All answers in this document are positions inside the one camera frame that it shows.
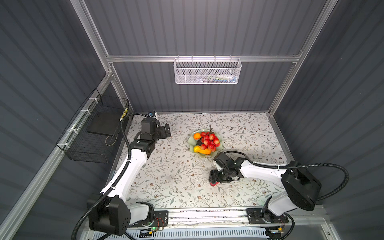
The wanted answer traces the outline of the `small orange fake tangerine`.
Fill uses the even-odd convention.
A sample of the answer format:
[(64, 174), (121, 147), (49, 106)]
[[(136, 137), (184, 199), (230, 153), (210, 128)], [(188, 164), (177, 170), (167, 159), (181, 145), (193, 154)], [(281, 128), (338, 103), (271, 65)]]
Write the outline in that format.
[(195, 133), (194, 135), (193, 135), (193, 138), (195, 139), (195, 140), (199, 140), (199, 139), (201, 139), (201, 134), (200, 133)]

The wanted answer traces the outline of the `green scalloped fruit bowl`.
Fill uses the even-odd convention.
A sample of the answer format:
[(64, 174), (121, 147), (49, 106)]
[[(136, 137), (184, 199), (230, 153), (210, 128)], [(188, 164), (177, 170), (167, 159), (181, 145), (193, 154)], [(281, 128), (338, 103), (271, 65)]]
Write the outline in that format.
[(189, 136), (187, 143), (190, 146), (190, 151), (201, 157), (214, 157), (224, 148), (223, 138), (218, 132), (211, 129), (201, 129), (193, 132)]

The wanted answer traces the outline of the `red fake grape bunch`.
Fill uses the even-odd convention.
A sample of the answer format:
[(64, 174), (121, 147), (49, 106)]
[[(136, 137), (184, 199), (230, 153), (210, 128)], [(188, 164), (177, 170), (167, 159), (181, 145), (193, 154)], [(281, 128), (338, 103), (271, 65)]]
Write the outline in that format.
[(218, 147), (221, 146), (221, 141), (213, 131), (211, 125), (208, 131), (203, 131), (199, 133), (201, 134), (202, 137), (201, 139), (197, 140), (198, 146), (205, 145), (208, 149), (212, 151), (211, 154), (216, 152), (218, 150)]

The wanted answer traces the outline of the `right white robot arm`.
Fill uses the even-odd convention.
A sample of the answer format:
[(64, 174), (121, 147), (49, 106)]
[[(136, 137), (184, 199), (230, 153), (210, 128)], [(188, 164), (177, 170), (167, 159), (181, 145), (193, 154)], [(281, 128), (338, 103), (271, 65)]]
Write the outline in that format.
[(287, 165), (270, 165), (253, 162), (244, 153), (226, 151), (214, 157), (216, 169), (209, 173), (212, 186), (241, 179), (260, 179), (277, 184), (284, 190), (269, 196), (260, 210), (260, 216), (272, 222), (285, 213), (315, 208), (321, 183), (303, 166), (293, 161)]

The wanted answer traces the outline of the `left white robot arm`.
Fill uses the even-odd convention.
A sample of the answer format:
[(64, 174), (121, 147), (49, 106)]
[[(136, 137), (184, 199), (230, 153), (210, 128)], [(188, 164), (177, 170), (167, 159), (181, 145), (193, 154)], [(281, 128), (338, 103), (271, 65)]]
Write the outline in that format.
[(131, 186), (140, 169), (147, 163), (156, 143), (171, 137), (169, 125), (161, 126), (155, 113), (143, 116), (138, 137), (129, 141), (123, 136), (128, 154), (121, 167), (98, 195), (87, 203), (89, 227), (93, 231), (122, 236), (128, 227), (136, 223), (151, 224), (155, 218), (153, 204), (137, 202), (131, 207), (126, 204)]

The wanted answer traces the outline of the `yellow fake fruit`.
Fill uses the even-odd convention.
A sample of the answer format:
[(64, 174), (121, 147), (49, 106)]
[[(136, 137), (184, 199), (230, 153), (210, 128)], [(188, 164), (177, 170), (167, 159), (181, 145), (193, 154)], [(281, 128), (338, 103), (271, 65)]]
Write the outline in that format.
[(195, 153), (199, 153), (199, 154), (202, 154), (202, 155), (210, 155), (211, 154), (211, 150), (208, 149), (205, 145), (202, 145), (202, 146), (195, 146), (193, 148), (193, 151)]

